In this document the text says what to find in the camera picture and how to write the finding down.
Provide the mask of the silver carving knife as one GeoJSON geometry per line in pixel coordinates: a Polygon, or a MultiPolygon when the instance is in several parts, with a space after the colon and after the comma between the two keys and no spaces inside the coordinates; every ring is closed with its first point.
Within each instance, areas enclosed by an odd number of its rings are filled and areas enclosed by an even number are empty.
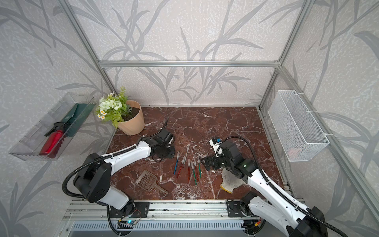
{"type": "Polygon", "coordinates": [[[188,152],[189,152],[189,148],[190,148],[190,144],[187,145],[187,149],[186,149],[186,154],[182,160],[182,164],[185,165],[186,163],[186,160],[187,160],[187,157],[188,157],[188,152]]]}

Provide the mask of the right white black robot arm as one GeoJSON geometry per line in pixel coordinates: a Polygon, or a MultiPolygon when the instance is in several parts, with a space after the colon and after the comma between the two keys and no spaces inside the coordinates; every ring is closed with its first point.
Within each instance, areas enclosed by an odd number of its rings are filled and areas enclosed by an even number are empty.
{"type": "Polygon", "coordinates": [[[346,236],[343,231],[325,221],[320,209],[309,208],[269,178],[253,149],[250,150],[252,158],[246,159],[231,137],[225,140],[215,137],[209,143],[215,154],[201,159],[204,167],[207,170],[225,168],[257,191],[257,194],[245,197],[248,214],[264,219],[287,237],[326,237],[329,230],[346,236]]]}

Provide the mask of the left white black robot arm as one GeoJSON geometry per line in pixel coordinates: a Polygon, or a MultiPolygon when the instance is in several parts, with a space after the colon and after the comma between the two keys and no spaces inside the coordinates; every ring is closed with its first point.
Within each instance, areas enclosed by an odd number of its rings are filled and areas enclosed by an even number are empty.
{"type": "Polygon", "coordinates": [[[89,203],[129,210],[133,201],[123,191],[111,186],[112,176],[136,161],[149,157],[172,159],[175,154],[173,133],[162,128],[152,136],[142,136],[137,142],[119,151],[90,154],[82,166],[72,171],[62,183],[62,191],[70,197],[83,198],[89,203]]]}

